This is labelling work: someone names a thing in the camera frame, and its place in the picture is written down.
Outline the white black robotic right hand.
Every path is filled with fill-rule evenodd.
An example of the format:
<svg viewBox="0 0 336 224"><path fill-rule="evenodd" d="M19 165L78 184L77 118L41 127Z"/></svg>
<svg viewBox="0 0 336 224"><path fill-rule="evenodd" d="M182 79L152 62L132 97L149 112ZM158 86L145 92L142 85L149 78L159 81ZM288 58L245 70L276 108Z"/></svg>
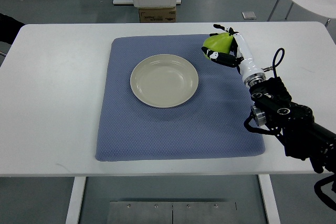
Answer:
<svg viewBox="0 0 336 224"><path fill-rule="evenodd" d="M214 28L221 29L222 33L229 33L233 36L230 53L226 54L208 49L206 58L226 67L237 68L244 84L249 88L265 81L265 72L262 68L256 66L250 48L243 36L231 27L225 28L222 25L215 24Z"/></svg>

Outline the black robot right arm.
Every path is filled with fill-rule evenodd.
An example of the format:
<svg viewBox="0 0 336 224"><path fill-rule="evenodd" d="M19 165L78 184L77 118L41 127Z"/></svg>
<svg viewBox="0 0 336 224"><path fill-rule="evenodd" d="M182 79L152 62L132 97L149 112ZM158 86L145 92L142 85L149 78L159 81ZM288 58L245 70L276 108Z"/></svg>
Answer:
<svg viewBox="0 0 336 224"><path fill-rule="evenodd" d="M301 160L310 159L313 170L332 173L314 185L315 194L329 208L335 210L335 201L322 191L331 184L335 191L335 133L315 123L313 111L292 102L276 68L280 61L273 59L274 76L250 87L254 106L244 127L252 133L273 135L284 146L285 155Z"/></svg>

